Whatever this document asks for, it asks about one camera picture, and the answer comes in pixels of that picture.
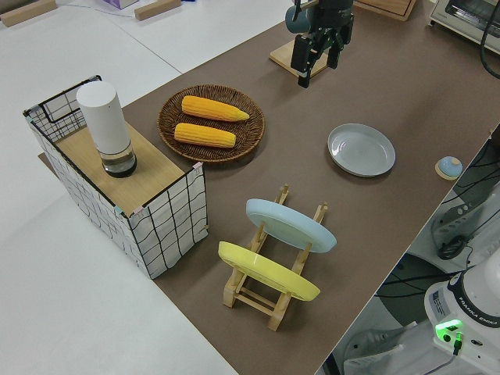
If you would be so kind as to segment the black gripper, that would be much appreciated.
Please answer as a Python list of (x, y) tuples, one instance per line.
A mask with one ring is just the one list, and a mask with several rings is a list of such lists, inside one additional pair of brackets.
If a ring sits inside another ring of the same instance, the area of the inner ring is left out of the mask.
[[(319, 0), (309, 9), (310, 33), (332, 29), (332, 45), (327, 58), (327, 66), (331, 69), (338, 67), (341, 51), (351, 41), (354, 23), (352, 6), (352, 0)], [(299, 86), (309, 86), (312, 68), (318, 58), (318, 52), (313, 49), (313, 40), (297, 35), (291, 56), (291, 68), (298, 73)]]

